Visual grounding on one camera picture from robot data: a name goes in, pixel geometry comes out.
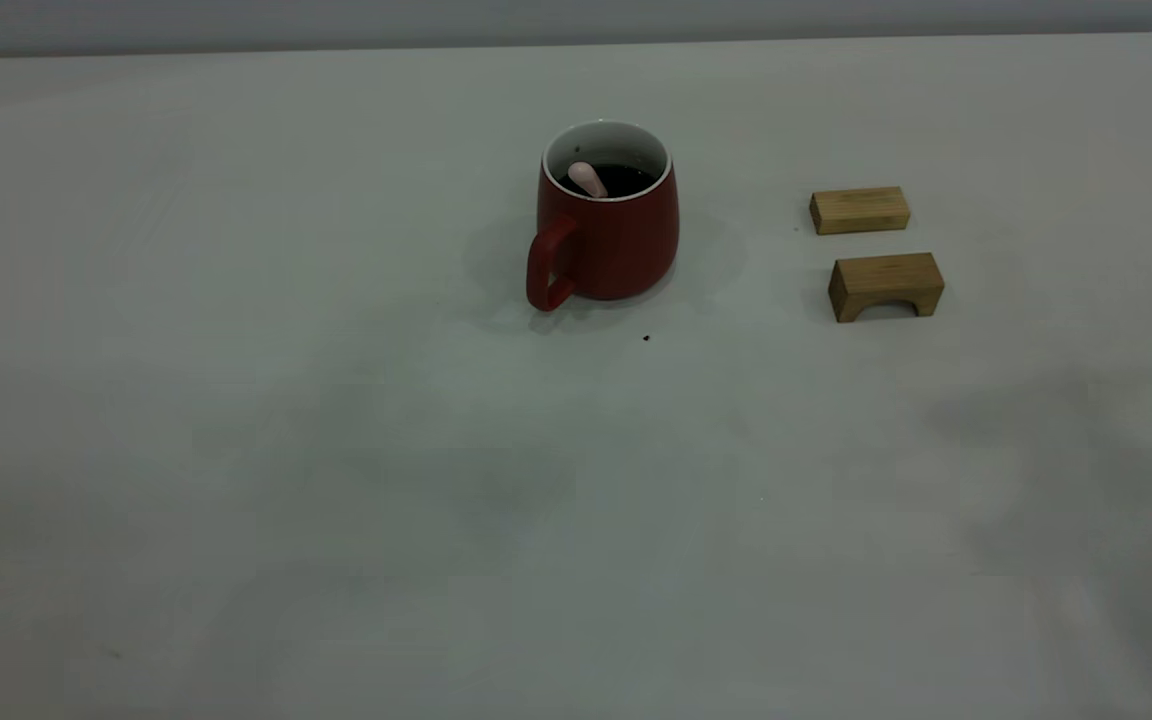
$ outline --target table surface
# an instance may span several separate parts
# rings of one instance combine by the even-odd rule
[[[590,118],[677,264],[538,314]],[[0,60],[0,717],[1152,719],[1152,35]]]

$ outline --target coffee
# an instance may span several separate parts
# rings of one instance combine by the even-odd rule
[[[657,181],[650,174],[637,168],[626,167],[626,165],[594,165],[594,172],[602,181],[602,187],[607,188],[608,197],[637,195],[652,187],[652,183]],[[585,192],[584,188],[576,184],[570,177],[563,176],[558,183],[576,195],[589,197],[589,192]]]

